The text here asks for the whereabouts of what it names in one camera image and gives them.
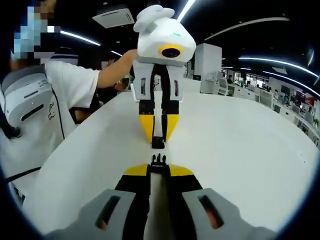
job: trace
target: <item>robot ear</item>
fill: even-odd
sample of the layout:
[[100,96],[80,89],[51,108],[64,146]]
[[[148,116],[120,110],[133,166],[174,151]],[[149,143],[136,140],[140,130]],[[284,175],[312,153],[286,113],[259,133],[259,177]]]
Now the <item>robot ear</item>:
[[175,10],[171,8],[163,8],[160,5],[149,6],[138,14],[133,30],[141,33],[154,21],[161,18],[172,18],[174,14]]

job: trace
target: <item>white device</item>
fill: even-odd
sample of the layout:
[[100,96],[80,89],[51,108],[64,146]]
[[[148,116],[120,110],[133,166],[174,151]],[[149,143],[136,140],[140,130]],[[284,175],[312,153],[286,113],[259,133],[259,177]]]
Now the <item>white device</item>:
[[8,123],[19,127],[47,106],[53,96],[44,65],[9,73],[0,88],[0,105]]
[[139,33],[138,62],[182,67],[196,50],[196,42],[180,22],[175,11],[152,5],[141,11],[133,30]]
[[104,8],[98,11],[92,19],[105,29],[135,23],[129,8],[125,5]]

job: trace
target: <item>ceiling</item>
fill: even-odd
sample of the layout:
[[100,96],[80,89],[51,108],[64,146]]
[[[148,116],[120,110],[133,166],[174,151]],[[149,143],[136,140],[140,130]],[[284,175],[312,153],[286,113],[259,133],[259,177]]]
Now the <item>ceiling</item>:
[[[172,8],[177,18],[188,0],[161,0],[163,7]],[[134,19],[151,1],[139,0],[91,0],[86,4],[78,0],[57,0],[54,24],[61,29],[81,35],[120,54],[137,47],[138,34],[133,25],[124,25],[104,29],[92,20],[99,9],[125,4]],[[277,63],[266,63],[254,60],[238,60],[239,57],[258,57],[289,62],[320,74],[318,51],[320,43],[317,29],[317,8],[315,3],[303,1],[303,4],[288,0],[196,0],[181,23],[190,32],[197,45],[207,43],[222,47],[223,66],[250,68],[251,73],[267,75],[262,71],[277,73],[272,67],[285,67],[288,78],[297,80],[317,92],[320,81],[314,85],[317,77],[290,66]],[[226,31],[208,40],[209,36],[229,27],[252,20],[264,18],[288,18],[290,21],[264,21],[249,24]],[[69,36],[59,35],[55,44],[72,47],[92,55],[97,46],[85,43]],[[311,52],[313,61],[308,66]]]

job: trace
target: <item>light fixture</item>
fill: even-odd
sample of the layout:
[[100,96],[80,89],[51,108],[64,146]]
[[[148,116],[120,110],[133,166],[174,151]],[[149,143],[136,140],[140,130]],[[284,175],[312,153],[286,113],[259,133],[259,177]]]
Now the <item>light fixture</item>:
[[95,41],[92,41],[92,40],[90,40],[90,39],[87,39],[87,38],[85,38],[85,37],[83,37],[83,36],[79,36],[79,35],[76,35],[76,34],[73,34],[73,33],[70,33],[70,32],[67,32],[67,31],[60,31],[60,33],[61,34],[64,34],[64,35],[68,35],[68,36],[70,36],[70,37],[74,37],[74,38],[77,38],[77,39],[81,39],[81,40],[83,40],[83,41],[86,41],[86,42],[88,42],[88,43],[91,43],[91,44],[94,44],[94,45],[97,45],[97,46],[101,46],[101,44],[99,44],[99,43],[97,43],[97,42],[95,42]]
[[215,36],[218,36],[220,34],[228,32],[228,31],[230,31],[232,29],[236,29],[236,28],[243,27],[243,26],[250,25],[250,24],[257,24],[257,23],[270,22],[270,21],[290,21],[290,20],[288,18],[286,18],[286,17],[267,17],[267,18],[261,18],[261,19],[246,21],[246,22],[243,22],[243,23],[228,27],[228,28],[226,28],[226,29],[224,29],[222,31],[219,31],[219,32],[215,33],[215,34],[212,34],[211,36],[208,36],[204,40],[207,41],[207,40],[209,40],[211,38],[214,38]]
[[258,60],[258,61],[266,61],[266,62],[272,62],[272,63],[278,63],[278,64],[284,64],[284,65],[288,65],[297,69],[300,69],[302,71],[305,71],[308,74],[311,74],[315,77],[318,77],[317,74],[315,74],[314,72],[302,67],[302,66],[298,66],[298,65],[294,65],[292,63],[289,62],[285,62],[285,61],[278,61],[278,60],[273,60],[273,59],[267,59],[267,58],[257,58],[257,57],[239,57],[240,60]]
[[294,82],[294,83],[296,83],[296,84],[299,84],[299,85],[301,85],[302,87],[310,90],[311,92],[313,92],[314,94],[316,94],[318,97],[320,97],[320,94],[319,94],[319,93],[317,93],[316,91],[312,90],[310,87],[302,84],[301,82],[298,82],[298,81],[293,80],[293,79],[291,79],[291,78],[289,78],[289,77],[282,76],[282,75],[279,75],[279,74],[275,74],[275,73],[272,73],[272,72],[268,72],[268,71],[263,71],[263,72],[266,73],[266,74],[271,74],[271,75],[275,75],[275,76],[278,76],[278,77],[281,77],[281,78],[284,78],[284,79],[288,79],[288,80],[290,80],[290,81],[292,81],[292,82]]
[[116,51],[111,51],[111,52],[114,53],[114,54],[119,55],[120,57],[122,57],[122,55],[120,53],[117,53]]
[[314,60],[314,55],[315,55],[315,51],[312,50],[312,53],[311,53],[311,56],[310,56],[310,59],[309,59],[309,62],[308,62],[308,67],[312,63],[312,61]]
[[222,68],[226,68],[226,69],[242,69],[242,70],[251,70],[251,68],[245,68],[245,67],[233,67],[233,66],[222,66]]
[[189,11],[189,9],[192,7],[192,5],[195,3],[196,0],[188,0],[188,2],[186,3],[186,5],[184,6],[182,12],[180,13],[180,15],[177,18],[177,21],[180,23],[181,20],[184,18],[184,16],[186,15],[186,13]]

